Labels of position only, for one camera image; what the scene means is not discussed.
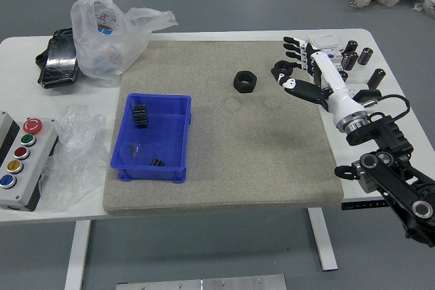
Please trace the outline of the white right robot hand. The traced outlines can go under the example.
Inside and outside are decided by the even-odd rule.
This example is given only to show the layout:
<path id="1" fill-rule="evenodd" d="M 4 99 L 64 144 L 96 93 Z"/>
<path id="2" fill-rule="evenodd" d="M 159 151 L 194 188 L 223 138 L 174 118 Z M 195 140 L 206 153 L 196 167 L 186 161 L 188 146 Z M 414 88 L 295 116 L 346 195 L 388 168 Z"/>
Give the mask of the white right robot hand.
<path id="1" fill-rule="evenodd" d="M 352 99 L 339 70 L 325 52 L 301 39 L 283 40 L 286 55 L 296 62 L 291 62 L 288 69 L 273 68 L 271 73 L 285 92 L 321 105 L 332 114 L 340 132 L 349 134 L 369 124 L 365 108 Z"/>

